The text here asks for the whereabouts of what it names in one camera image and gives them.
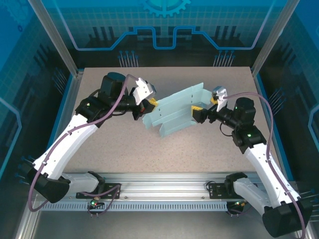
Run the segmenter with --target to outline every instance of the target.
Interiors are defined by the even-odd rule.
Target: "speckled surface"
[[[98,89],[102,78],[115,71],[142,77],[154,84],[156,99],[162,99],[195,84],[212,90],[225,86],[228,95],[253,91],[256,87],[248,67],[165,67],[165,68],[86,68],[76,105]],[[129,82],[129,91],[134,86]],[[255,125],[265,138],[269,131],[261,104],[255,98]],[[233,108],[234,100],[229,100]],[[234,145],[219,131],[219,123],[198,124],[161,138],[160,127],[146,130],[142,119],[131,113],[107,120],[75,153],[65,172],[233,172],[255,171]]]

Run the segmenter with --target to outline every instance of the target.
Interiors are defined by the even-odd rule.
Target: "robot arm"
[[[265,228],[273,237],[300,230],[301,223],[296,208],[271,170],[266,158],[266,140],[254,126],[256,110],[253,100],[238,98],[234,110],[230,110],[227,108],[227,100],[224,99],[226,96],[226,89],[217,87],[213,90],[211,99],[215,105],[207,110],[192,107],[192,116],[199,123],[204,123],[206,119],[209,119],[210,123],[218,120],[232,128],[233,142],[255,167],[267,191],[267,194],[262,192],[244,173],[235,173],[226,177],[225,187],[228,194],[239,195],[250,203],[262,215]],[[301,200],[300,195],[285,179],[271,155],[270,161],[278,177],[297,202],[307,225],[312,213],[311,203]]]
[[[76,114],[72,117],[67,128],[56,141],[71,129],[105,116],[118,98],[124,80],[125,76],[119,73],[111,72],[105,76],[101,88],[98,91],[98,96],[90,95],[88,98],[81,101],[80,105],[75,110]],[[130,94],[128,94],[126,89],[125,95],[114,110],[115,112],[123,113],[131,111],[134,120],[138,120],[140,116],[150,113],[157,105],[155,99],[152,98],[156,93],[153,85],[144,81],[142,78],[138,78],[136,83],[137,87],[132,88]],[[49,202],[58,202],[67,193],[102,192],[101,190],[104,188],[104,179],[98,174],[88,172],[75,178],[71,174],[64,174],[63,170],[84,141],[103,123],[104,121],[80,128],[71,134],[68,133],[69,135],[62,143],[58,144],[52,152],[50,160],[44,166],[35,185],[35,189]],[[34,179],[36,172],[40,169],[40,166],[51,148],[52,146],[36,159],[33,165],[24,164],[22,166],[22,170],[29,182],[32,182]]]

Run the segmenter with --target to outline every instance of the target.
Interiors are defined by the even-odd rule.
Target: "folded plastic sheet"
[[[197,124],[191,115],[191,106],[206,107],[212,92],[205,90],[204,83],[189,87],[158,101],[155,110],[143,117],[147,129],[161,124],[160,135],[165,137],[178,130]]]

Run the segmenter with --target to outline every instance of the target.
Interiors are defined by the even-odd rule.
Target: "gear logo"
[[[179,14],[179,11],[185,10],[186,4],[189,3],[190,0],[141,0],[144,10],[148,10],[150,14],[154,13],[155,16],[163,17]]]
[[[23,24],[28,17],[27,4],[26,0],[0,0],[0,6],[4,6],[18,24]]]

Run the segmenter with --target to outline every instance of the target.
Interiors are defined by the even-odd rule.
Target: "beige tabletop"
[[[86,68],[76,99],[80,101],[100,88],[102,78],[110,71],[132,74],[152,83],[156,99],[203,82],[212,91],[224,86],[228,95],[257,92],[249,67],[156,67],[156,68]],[[134,86],[129,82],[128,89]],[[232,109],[235,99],[230,99]],[[268,139],[259,99],[254,98],[255,125]],[[161,138],[160,126],[147,130],[142,122],[133,120],[131,113],[107,120],[75,153],[65,172],[235,172],[255,171],[241,154],[231,137],[219,131],[219,123],[197,124]],[[225,133],[231,132],[226,126]]]

